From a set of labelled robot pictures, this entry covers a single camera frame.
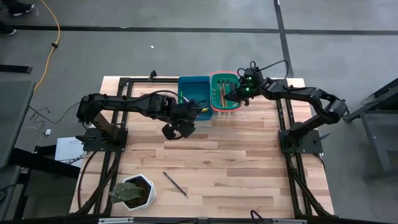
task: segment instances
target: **pen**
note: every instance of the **pen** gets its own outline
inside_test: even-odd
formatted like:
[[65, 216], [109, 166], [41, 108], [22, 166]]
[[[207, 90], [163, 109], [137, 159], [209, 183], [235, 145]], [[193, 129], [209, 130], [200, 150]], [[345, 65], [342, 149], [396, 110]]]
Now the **pen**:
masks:
[[169, 175], [166, 174], [166, 172], [163, 171], [163, 174], [174, 184], [174, 186], [176, 186], [176, 187], [181, 191], [181, 193], [183, 193], [186, 197], [188, 197], [187, 193], [185, 193], [185, 192], [181, 189], [181, 187], [178, 186], [178, 184], [177, 184], [176, 182], [174, 182], [174, 180], [173, 180]]

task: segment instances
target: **white pot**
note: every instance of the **white pot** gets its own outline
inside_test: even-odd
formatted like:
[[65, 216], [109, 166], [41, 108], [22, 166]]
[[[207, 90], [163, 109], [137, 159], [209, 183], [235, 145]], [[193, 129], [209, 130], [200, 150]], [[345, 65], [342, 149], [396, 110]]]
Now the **white pot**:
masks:
[[148, 196], [147, 202], [146, 202], [145, 204], [141, 205], [141, 206], [138, 206], [138, 207], [135, 207], [135, 208], [129, 208], [129, 207], [123, 202], [123, 205], [124, 205], [125, 208], [126, 208], [127, 210], [129, 210], [129, 211], [134, 211], [134, 210], [136, 210], [136, 209], [138, 209], [138, 208], [146, 208], [146, 207], [148, 207], [149, 204], [152, 203], [152, 202], [155, 200], [155, 198], [156, 198], [155, 185], [154, 185], [154, 183], [153, 183], [152, 181], [148, 180], [148, 178], [146, 178], [146, 177], [144, 176], [144, 174], [138, 174], [138, 175], [134, 175], [134, 176], [128, 177], [128, 178], [126, 178], [126, 179], [123, 180], [123, 183], [126, 183], [126, 182], [128, 182], [129, 180], [134, 179], [134, 178], [137, 178], [137, 177], [142, 177], [142, 178], [147, 182], [147, 184], [150, 186], [150, 192], [149, 192], [149, 196]]

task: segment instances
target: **white paper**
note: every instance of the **white paper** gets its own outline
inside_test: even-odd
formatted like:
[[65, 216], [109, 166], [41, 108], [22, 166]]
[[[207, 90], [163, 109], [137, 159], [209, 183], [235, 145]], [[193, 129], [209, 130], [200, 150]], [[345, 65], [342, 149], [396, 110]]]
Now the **white paper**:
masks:
[[[81, 144], [81, 141], [77, 140], [75, 137], [57, 139], [57, 148], [55, 151], [56, 161], [62, 161], [69, 164], [72, 159], [76, 159], [78, 157], [83, 158], [83, 155], [85, 155], [83, 145]], [[80, 159], [71, 163], [71, 165], [81, 168], [82, 163], [83, 159]]]

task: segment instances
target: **blue plastic basket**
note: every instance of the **blue plastic basket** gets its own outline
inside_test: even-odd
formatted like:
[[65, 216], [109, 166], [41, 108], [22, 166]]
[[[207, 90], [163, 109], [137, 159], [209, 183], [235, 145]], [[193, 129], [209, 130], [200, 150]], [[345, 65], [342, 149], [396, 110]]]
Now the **blue plastic basket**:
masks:
[[197, 121], [208, 121], [213, 115], [213, 110], [210, 106], [210, 78], [208, 76], [202, 77], [180, 77], [178, 78], [178, 94], [188, 100], [195, 99], [197, 102], [206, 100], [207, 112], [200, 113]]

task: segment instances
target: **wooden table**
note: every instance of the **wooden table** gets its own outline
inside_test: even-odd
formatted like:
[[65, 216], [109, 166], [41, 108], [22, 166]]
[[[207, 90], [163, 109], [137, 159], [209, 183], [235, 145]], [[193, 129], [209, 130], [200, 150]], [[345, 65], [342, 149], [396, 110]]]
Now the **wooden table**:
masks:
[[[119, 78], [104, 77], [100, 93], [116, 95]], [[301, 78], [288, 79], [288, 83], [304, 86]], [[161, 89], [177, 92], [177, 84], [137, 83], [132, 96]], [[292, 106], [296, 121], [311, 117], [308, 103], [292, 101]], [[112, 111], [102, 113], [111, 120]], [[113, 217], [249, 218], [250, 210], [258, 211], [264, 218], [294, 217], [285, 159], [277, 138], [280, 128], [275, 101], [258, 96], [239, 111], [214, 114], [211, 121], [195, 124], [197, 130], [189, 138], [168, 141], [161, 131], [165, 123], [129, 113], [129, 137], [119, 165], [118, 182], [144, 174], [154, 182], [157, 197], [147, 209], [133, 212], [120, 203], [115, 204]], [[98, 185], [103, 156], [104, 153], [97, 153], [88, 164], [81, 185], [82, 203]], [[304, 154], [303, 164], [309, 189], [333, 213], [321, 162], [313, 155]], [[162, 174], [164, 170], [189, 198]], [[297, 192], [304, 212], [301, 190]], [[77, 210], [76, 195], [75, 192], [71, 212]]]

